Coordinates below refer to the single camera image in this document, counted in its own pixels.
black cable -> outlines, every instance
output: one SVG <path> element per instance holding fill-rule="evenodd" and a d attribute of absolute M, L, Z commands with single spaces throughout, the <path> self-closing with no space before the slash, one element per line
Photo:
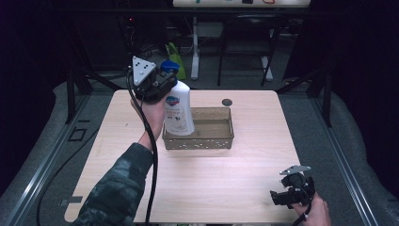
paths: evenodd
<path fill-rule="evenodd" d="M 39 197 L 39 203 L 36 208 L 36 224 L 40 226 L 40 207 L 41 207 L 41 202 L 43 201 L 44 195 L 47 192 L 47 189 L 50 187 L 51 183 L 54 181 L 54 179 L 57 177 L 57 175 L 64 169 L 64 167 L 71 161 L 73 157 L 76 156 L 77 153 L 79 153 L 83 147 L 94 137 L 95 134 L 100 130 L 100 128 L 96 129 L 91 136 L 85 141 L 85 143 L 82 144 L 62 165 L 61 167 L 56 171 L 56 173 L 53 175 L 53 177 L 50 179 L 50 181 L 47 183 L 47 185 L 44 187 L 40 197 Z"/>
<path fill-rule="evenodd" d="M 299 225 L 302 221 L 306 220 L 308 218 L 308 214 L 311 212 L 311 201 L 313 200 L 313 196 L 309 196 L 308 193 L 305 191 L 305 189 L 302 186 L 294 185 L 298 187 L 301 191 L 303 191 L 306 195 L 306 198 L 309 199 L 309 204 L 308 207 L 306 208 L 305 212 L 299 216 L 299 218 L 294 221 L 293 226 Z"/>
<path fill-rule="evenodd" d="M 130 86 L 130 71 L 128 70 L 126 74 L 126 86 L 129 91 L 130 96 L 132 97 L 133 102 L 135 103 L 135 106 L 138 110 L 138 112 L 141 115 L 141 119 L 143 120 L 144 123 L 144 128 L 149 134 L 151 145 L 152 145 L 152 162 L 153 162 L 153 168 L 152 168 L 152 188 L 151 188 L 151 194 L 150 194 L 150 199 L 149 199 L 149 204 L 147 206 L 147 214 L 146 214 L 146 225 L 150 225 L 150 215 L 151 215 L 151 210 L 152 210 L 152 203 L 153 203 L 153 198 L 155 196 L 155 189 L 156 189 L 156 179 L 157 179 L 157 174 L 158 174 L 158 150 L 156 147 L 156 140 L 153 135 L 152 129 L 150 127 L 150 124 L 147 121 L 146 116 L 144 115 L 144 112 L 141 108 L 141 106 L 138 104 L 135 95 L 132 92 L 132 87 Z"/>

white plastic bottle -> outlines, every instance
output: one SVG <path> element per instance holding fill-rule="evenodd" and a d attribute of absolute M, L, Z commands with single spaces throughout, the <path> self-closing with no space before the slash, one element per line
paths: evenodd
<path fill-rule="evenodd" d="M 190 87 L 178 81 L 165 102 L 165 128 L 172 135 L 187 136 L 194 132 L 190 107 Z"/>

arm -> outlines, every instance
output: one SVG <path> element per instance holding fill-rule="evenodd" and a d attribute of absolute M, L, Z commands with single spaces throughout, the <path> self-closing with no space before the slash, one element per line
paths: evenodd
<path fill-rule="evenodd" d="M 292 204 L 296 213 L 302 215 L 307 206 L 302 206 L 298 203 Z M 327 203 L 316 193 L 314 193 L 311 201 L 311 211 L 306 221 L 303 221 L 304 226 L 331 226 L 331 219 L 329 218 Z"/>
<path fill-rule="evenodd" d="M 165 98 L 154 105 L 143 103 L 142 110 L 158 139 L 165 117 Z M 133 225 L 152 166 L 151 149 L 150 137 L 144 132 L 91 190 L 72 225 Z"/>

camouflage sleeve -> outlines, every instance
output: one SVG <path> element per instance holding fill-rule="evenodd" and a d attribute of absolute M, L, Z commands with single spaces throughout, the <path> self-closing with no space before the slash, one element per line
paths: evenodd
<path fill-rule="evenodd" d="M 72 225 L 133 225 L 152 166 L 152 152 L 134 143 L 91 190 Z"/>

wire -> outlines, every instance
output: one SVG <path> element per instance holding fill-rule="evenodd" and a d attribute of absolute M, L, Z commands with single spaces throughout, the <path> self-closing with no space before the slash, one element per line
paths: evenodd
<path fill-rule="evenodd" d="M 187 18 L 184 17 L 184 20 L 185 20 L 185 24 L 187 24 L 187 27 L 188 27 L 188 29 L 190 30 L 191 35 L 193 35 L 194 32 L 193 32 L 193 30 L 191 29 L 191 25 L 190 25 L 190 23 L 188 22 Z"/>
<path fill-rule="evenodd" d="M 192 31 L 192 29 L 191 29 L 191 27 L 190 27 L 190 24 L 189 24 L 189 22 L 187 21 L 187 18 L 184 17 L 184 19 L 185 19 L 185 22 L 187 23 L 188 29 L 189 29 L 190 32 L 191 32 L 191 35 L 194 35 L 194 34 L 193 34 L 193 31 Z M 198 46 L 202 45 L 203 43 L 205 43 L 206 41 L 211 40 L 211 39 L 212 39 L 212 38 L 206 38 L 204 41 L 200 42 L 200 43 L 198 44 Z M 188 49 L 187 51 L 185 51 L 184 53 L 179 53 L 179 54 L 180 54 L 181 56 L 183 56 L 183 55 L 186 55 L 186 54 L 190 53 L 191 50 L 193 50 L 193 48 L 194 48 L 194 43 L 191 43 L 191 46 L 188 47 L 188 48 L 189 48 L 189 49 Z"/>
<path fill-rule="evenodd" d="M 97 128 L 92 134 L 91 136 L 85 141 L 85 143 L 82 144 L 82 146 L 80 146 L 62 165 L 61 167 L 56 171 L 56 173 L 53 175 L 53 177 L 50 179 L 50 181 L 47 183 L 47 185 L 44 187 L 43 192 L 41 193 L 40 197 L 39 197 L 39 203 L 38 206 L 36 208 L 36 224 L 38 226 L 40 226 L 40 207 L 41 207 L 41 203 L 43 201 L 44 195 L 47 192 L 47 189 L 50 187 L 51 183 L 54 181 L 54 179 L 57 177 L 57 175 L 64 169 L 64 167 L 71 161 L 71 159 L 73 157 L 76 156 L 77 153 L 79 153 L 83 147 L 85 147 L 85 145 L 94 137 L 95 134 L 97 134 L 97 132 L 100 130 L 100 128 Z"/>
<path fill-rule="evenodd" d="M 306 220 L 306 218 L 308 217 L 308 214 L 311 212 L 311 201 L 313 200 L 313 196 L 309 196 L 308 193 L 305 191 L 305 189 L 302 186 L 298 186 L 296 184 L 293 184 L 293 186 L 298 187 L 301 191 L 303 191 L 306 195 L 306 198 L 308 198 L 309 204 L 308 207 L 306 208 L 305 212 L 303 214 L 301 214 L 299 216 L 299 218 L 296 219 L 296 221 L 294 221 L 293 226 L 297 226 L 299 225 L 302 221 Z"/>
<path fill-rule="evenodd" d="M 126 86 L 129 91 L 130 96 L 132 97 L 133 102 L 135 103 L 135 106 L 138 110 L 138 112 L 141 115 L 141 119 L 143 120 L 144 123 L 144 128 L 149 134 L 151 145 L 152 145 L 152 188 L 151 188 L 151 193 L 150 193 L 150 199 L 149 199 L 149 204 L 147 206 L 147 214 L 146 214 L 146 225 L 150 225 L 150 215 L 151 215 L 151 210 L 152 210 L 152 203 L 153 203 L 153 198 L 155 196 L 155 189 L 156 189 L 156 179 L 157 179 L 157 174 L 158 174 L 158 150 L 156 147 L 156 140 L 153 135 L 152 129 L 150 127 L 150 124 L 147 121 L 147 118 L 142 110 L 142 107 L 138 104 L 135 95 L 132 92 L 132 87 L 130 86 L 130 72 L 133 73 L 133 70 L 128 70 L 126 74 Z"/>

